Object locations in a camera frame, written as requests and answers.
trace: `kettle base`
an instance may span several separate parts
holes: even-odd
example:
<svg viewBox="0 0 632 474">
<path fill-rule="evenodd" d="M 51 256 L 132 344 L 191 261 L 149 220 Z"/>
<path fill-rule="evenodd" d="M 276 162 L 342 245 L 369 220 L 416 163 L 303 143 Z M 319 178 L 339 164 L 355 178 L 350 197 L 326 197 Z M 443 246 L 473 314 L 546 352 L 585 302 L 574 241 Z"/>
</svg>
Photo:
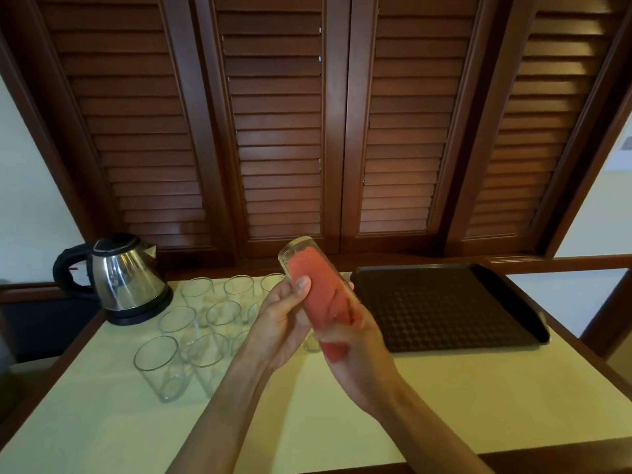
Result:
<svg viewBox="0 0 632 474">
<path fill-rule="evenodd" d="M 158 314 L 167 309 L 172 300 L 173 290 L 168 285 L 165 285 L 162 293 L 142 306 L 121 311 L 104 311 L 106 312 L 106 319 L 110 323 L 116 326 L 132 326 L 158 316 Z"/>
</svg>

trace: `black tray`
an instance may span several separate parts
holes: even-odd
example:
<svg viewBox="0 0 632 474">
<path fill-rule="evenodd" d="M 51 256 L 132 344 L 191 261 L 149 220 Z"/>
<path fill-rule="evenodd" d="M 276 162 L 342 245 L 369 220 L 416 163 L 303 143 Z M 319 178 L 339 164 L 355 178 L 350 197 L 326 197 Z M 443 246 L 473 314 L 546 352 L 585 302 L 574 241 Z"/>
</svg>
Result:
<svg viewBox="0 0 632 474">
<path fill-rule="evenodd" d="M 479 264 L 366 267 L 351 280 L 393 353 L 550 340 L 541 307 L 509 278 Z"/>
</svg>

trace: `wooden cabinet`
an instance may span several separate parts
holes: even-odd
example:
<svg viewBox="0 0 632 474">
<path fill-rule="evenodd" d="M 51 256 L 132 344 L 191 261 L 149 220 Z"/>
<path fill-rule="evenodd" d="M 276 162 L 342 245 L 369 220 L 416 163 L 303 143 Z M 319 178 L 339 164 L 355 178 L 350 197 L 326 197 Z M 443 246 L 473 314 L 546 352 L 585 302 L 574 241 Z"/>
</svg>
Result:
<svg viewBox="0 0 632 474">
<path fill-rule="evenodd" d="M 1 3 L 59 162 L 104 213 L 80 228 L 233 263 L 302 234 L 550 253 L 629 111 L 629 1 Z"/>
</svg>

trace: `white table surface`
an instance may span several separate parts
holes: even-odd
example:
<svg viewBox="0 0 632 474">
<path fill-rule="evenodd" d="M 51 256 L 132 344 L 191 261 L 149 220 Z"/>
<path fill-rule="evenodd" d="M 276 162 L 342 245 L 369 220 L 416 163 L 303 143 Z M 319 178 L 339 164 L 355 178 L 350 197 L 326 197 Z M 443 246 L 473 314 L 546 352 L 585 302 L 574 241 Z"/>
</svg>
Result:
<svg viewBox="0 0 632 474">
<path fill-rule="evenodd" d="M 182 398 L 163 405 L 136 371 L 133 356 L 158 335 L 157 323 L 101 326 L 2 450 L 0 473 L 163 472 L 208 399 L 194 378 Z M 476 453 L 632 436 L 632 403 L 551 335 L 535 350 L 397 355 L 396 364 Z M 402 460 L 336 384 L 322 354 L 300 349 L 266 388 L 236 472 Z"/>
</svg>

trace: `hand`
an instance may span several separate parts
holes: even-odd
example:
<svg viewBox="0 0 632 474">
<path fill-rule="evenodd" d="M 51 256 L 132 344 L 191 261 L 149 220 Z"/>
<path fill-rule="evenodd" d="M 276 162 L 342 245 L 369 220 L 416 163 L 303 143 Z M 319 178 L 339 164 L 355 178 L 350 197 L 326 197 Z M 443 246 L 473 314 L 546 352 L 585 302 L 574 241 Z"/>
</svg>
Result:
<svg viewBox="0 0 632 474">
<path fill-rule="evenodd" d="M 273 287 L 244 342 L 248 356 L 263 361 L 272 371 L 292 357 L 312 328 L 300 305 L 311 287 L 312 280 L 307 276 L 298 278 L 294 285 L 286 277 Z"/>
<path fill-rule="evenodd" d="M 347 326 L 333 324 L 316 331 L 321 342 L 345 342 L 347 355 L 329 368 L 336 381 L 356 405 L 373 417 L 391 402 L 404 380 L 397 371 L 391 353 L 384 346 L 375 319 L 362 304 L 353 301 L 354 318 Z"/>
</svg>

